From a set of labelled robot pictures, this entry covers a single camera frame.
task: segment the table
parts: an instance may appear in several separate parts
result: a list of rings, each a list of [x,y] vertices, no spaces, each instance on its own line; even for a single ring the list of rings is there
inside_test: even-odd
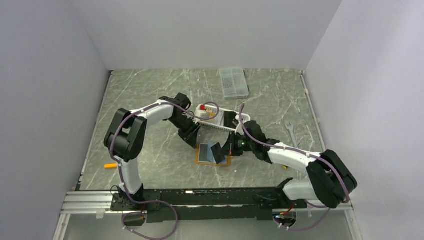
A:
[[[83,177],[81,190],[109,190],[118,185],[116,169],[104,169],[114,163],[103,145],[106,131],[115,112],[124,108],[139,109],[162,96],[187,95],[194,109],[214,101],[221,107],[244,113],[262,127],[268,138],[293,145],[285,123],[294,124],[299,148],[322,152],[323,147],[305,94],[294,69],[245,69],[250,94],[246,99],[226,100],[218,69],[141,69],[112,72]],[[198,141],[225,143],[228,132],[202,126]],[[249,188],[273,187],[286,178],[305,176],[294,169],[284,169],[256,159],[251,152],[233,157],[230,166],[195,164],[196,151],[178,136],[178,129],[168,121],[151,126],[145,135],[138,167],[145,189]]]

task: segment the gray wall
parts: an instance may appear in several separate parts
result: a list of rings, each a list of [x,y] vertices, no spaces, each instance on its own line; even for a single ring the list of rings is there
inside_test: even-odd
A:
[[[341,0],[71,0],[108,69],[305,69]]]
[[[343,0],[307,69],[364,239],[423,239],[424,2]]]
[[[51,239],[108,72],[67,0],[0,3],[0,239]]]

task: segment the metal wrench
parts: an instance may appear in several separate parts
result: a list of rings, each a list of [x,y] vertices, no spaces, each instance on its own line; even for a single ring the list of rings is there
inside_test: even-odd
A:
[[[294,147],[295,148],[299,148],[298,146],[298,141],[296,141],[296,136],[295,136],[295,126],[289,122],[290,125],[288,125],[287,123],[285,124],[285,128],[290,132],[290,137],[291,140],[293,141]]]

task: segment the clear plastic container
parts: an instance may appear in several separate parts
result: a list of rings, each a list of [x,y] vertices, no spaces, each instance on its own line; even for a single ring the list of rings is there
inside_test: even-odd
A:
[[[241,67],[219,69],[225,99],[244,99],[249,95],[245,71]]]

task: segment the yellow object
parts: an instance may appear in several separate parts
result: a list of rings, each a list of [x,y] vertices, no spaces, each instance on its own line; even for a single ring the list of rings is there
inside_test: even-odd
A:
[[[105,164],[104,169],[116,169],[118,166],[116,163]]]

